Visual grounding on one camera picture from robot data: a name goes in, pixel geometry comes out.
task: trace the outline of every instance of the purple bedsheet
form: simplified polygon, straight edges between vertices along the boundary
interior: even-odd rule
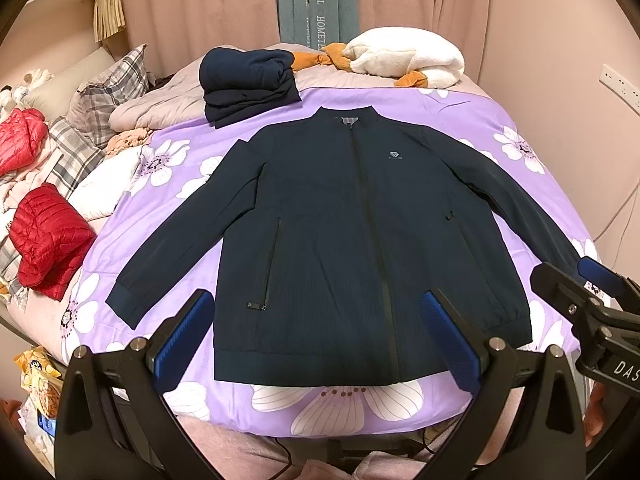
[[[516,133],[507,113],[491,99],[460,92],[418,89],[308,89],[302,102],[272,110],[219,131],[204,118],[154,134],[145,147],[131,192],[100,232],[82,266],[63,331],[68,358],[78,343],[94,351],[121,349],[148,335],[172,316],[196,288],[215,294],[221,244],[199,263],[130,330],[104,303],[118,273],[142,242],[191,192],[206,181],[237,139],[249,139],[270,123],[305,118],[323,106],[372,105],[381,115],[427,124],[465,142],[500,164],[556,220],[578,252],[594,256],[589,235],[558,183]],[[534,341],[572,351],[570,325],[530,290],[529,275],[539,261],[497,218],[530,301]],[[207,333],[182,383],[166,400],[175,413],[190,414],[233,430],[271,436],[341,436],[412,431],[459,413],[469,397],[448,372],[379,388],[274,388],[213,380],[212,330]]]

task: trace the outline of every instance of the jacket pocket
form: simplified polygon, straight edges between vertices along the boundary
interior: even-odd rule
[[[262,300],[260,303],[248,303],[247,307],[255,310],[267,310],[267,306],[269,305],[269,299],[271,295],[271,289],[273,286],[273,271],[274,271],[274,261],[276,259],[276,254],[278,251],[278,242],[280,240],[280,235],[282,233],[282,218],[278,218],[278,224],[276,225],[276,232],[273,236],[273,244],[271,245],[271,251],[269,257],[267,258],[267,265],[264,272],[264,286],[262,293]]]
[[[478,259],[476,258],[476,255],[471,250],[471,247],[469,246],[469,242],[466,240],[465,233],[462,230],[462,228],[460,227],[460,224],[458,223],[458,218],[456,217],[455,213],[453,211],[449,211],[449,214],[446,216],[446,219],[455,224],[456,229],[458,231],[458,234],[460,235],[460,239],[462,240],[462,243],[463,243],[463,245],[464,245],[464,247],[466,249],[466,252],[473,259],[473,263],[475,264],[476,269],[478,270],[478,274],[482,277],[482,281],[484,282],[484,285],[485,285],[486,289],[489,291],[489,293],[491,294],[491,297],[494,298],[496,303],[499,304],[502,307],[502,309],[504,310],[504,313],[509,317],[509,312],[504,307],[502,302],[498,299],[498,297],[495,295],[495,292],[492,289],[492,287],[491,287],[491,285],[489,283],[489,280],[486,278],[486,274],[484,273],[482,265],[480,264],[480,262],[478,262]]]

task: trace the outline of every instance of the wall outlet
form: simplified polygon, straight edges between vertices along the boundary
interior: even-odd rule
[[[640,115],[640,89],[633,86],[628,79],[606,64],[602,66],[600,81],[618,94],[626,104]]]

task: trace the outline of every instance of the blue gripper pad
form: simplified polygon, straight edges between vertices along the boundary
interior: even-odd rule
[[[480,357],[431,291],[422,295],[420,316],[458,387],[475,396],[483,372]]]
[[[618,298],[625,293],[625,282],[622,278],[593,258],[585,256],[580,259],[578,274],[609,296]]]
[[[159,394],[175,390],[196,350],[213,323],[216,303],[208,290],[196,290],[174,318],[166,320],[173,330],[162,333],[163,325],[156,331],[159,346],[152,345],[152,370],[154,386]]]

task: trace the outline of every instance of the folded navy clothing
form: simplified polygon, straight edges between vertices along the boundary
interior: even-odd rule
[[[300,101],[286,50],[217,47],[200,63],[204,113],[216,128]]]

